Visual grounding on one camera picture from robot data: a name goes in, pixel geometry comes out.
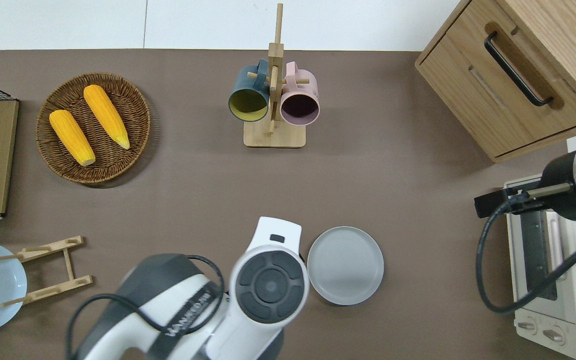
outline woven tray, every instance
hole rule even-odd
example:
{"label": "woven tray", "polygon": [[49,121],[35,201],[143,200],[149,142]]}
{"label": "woven tray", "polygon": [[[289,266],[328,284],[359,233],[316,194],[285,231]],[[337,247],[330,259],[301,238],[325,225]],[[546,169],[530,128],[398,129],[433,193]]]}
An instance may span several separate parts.
{"label": "woven tray", "polygon": [[[128,150],[110,139],[84,100],[84,88],[91,84],[102,87],[119,112],[130,140]],[[93,164],[78,164],[51,127],[51,112],[62,109],[71,112],[86,135],[94,152]],[[135,85],[112,73],[86,73],[48,96],[37,118],[36,141],[41,157],[57,175],[71,182],[97,184],[116,178],[133,166],[144,152],[150,133],[151,110]]]}

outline wooden cabinet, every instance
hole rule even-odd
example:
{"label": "wooden cabinet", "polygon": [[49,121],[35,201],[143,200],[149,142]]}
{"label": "wooden cabinet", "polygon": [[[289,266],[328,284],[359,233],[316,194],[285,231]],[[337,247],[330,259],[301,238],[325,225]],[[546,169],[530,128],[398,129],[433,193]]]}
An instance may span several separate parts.
{"label": "wooden cabinet", "polygon": [[576,135],[576,0],[462,0],[415,66],[494,162]]}

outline brown table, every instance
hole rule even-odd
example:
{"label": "brown table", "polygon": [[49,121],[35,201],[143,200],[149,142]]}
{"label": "brown table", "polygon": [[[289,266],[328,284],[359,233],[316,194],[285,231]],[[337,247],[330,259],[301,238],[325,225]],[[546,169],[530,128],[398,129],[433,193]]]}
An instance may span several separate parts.
{"label": "brown table", "polygon": [[[21,100],[0,245],[18,251],[82,235],[86,245],[71,251],[74,270],[95,278],[94,285],[24,305],[0,328],[0,359],[63,358],[75,308],[93,294],[114,292],[148,255],[203,255],[228,278],[260,216],[302,225],[304,257],[323,231],[360,228],[377,241],[386,267],[381,287],[359,305],[333,306],[312,290],[286,328],[281,360],[566,358],[519,337],[512,316],[483,305],[474,256],[484,221],[473,208],[473,197],[540,173],[565,144],[493,164],[418,75],[417,52],[287,50],[286,61],[317,76],[321,116],[308,126],[304,148],[247,148],[227,98],[237,71],[265,56],[0,51],[0,88]],[[133,82],[153,111],[143,157],[106,188],[58,177],[35,143],[45,98],[92,72]],[[510,301],[503,221],[488,250],[489,292]],[[65,280],[63,257],[36,262],[25,266],[30,290]],[[76,343],[104,306],[82,313]],[[124,358],[143,356],[131,350]]]}

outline blue mug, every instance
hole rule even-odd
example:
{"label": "blue mug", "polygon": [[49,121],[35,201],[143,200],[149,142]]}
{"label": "blue mug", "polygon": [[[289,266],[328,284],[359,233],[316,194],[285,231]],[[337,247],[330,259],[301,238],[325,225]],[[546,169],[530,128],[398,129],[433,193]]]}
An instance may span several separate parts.
{"label": "blue mug", "polygon": [[[256,78],[248,73],[255,73]],[[266,82],[268,61],[259,60],[258,65],[244,66],[235,80],[235,87],[228,99],[230,112],[238,119],[247,122],[260,121],[268,112],[270,85]]]}

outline corn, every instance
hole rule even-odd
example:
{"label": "corn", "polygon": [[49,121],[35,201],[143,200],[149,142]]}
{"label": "corn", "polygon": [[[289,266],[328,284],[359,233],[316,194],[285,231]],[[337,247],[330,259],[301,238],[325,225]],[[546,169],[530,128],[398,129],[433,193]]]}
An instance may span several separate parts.
{"label": "corn", "polygon": [[61,143],[81,166],[89,166],[95,162],[95,154],[73,114],[68,110],[55,110],[48,119]]}
{"label": "corn", "polygon": [[103,130],[124,149],[130,149],[126,126],[104,89],[99,85],[84,88],[84,99]]}

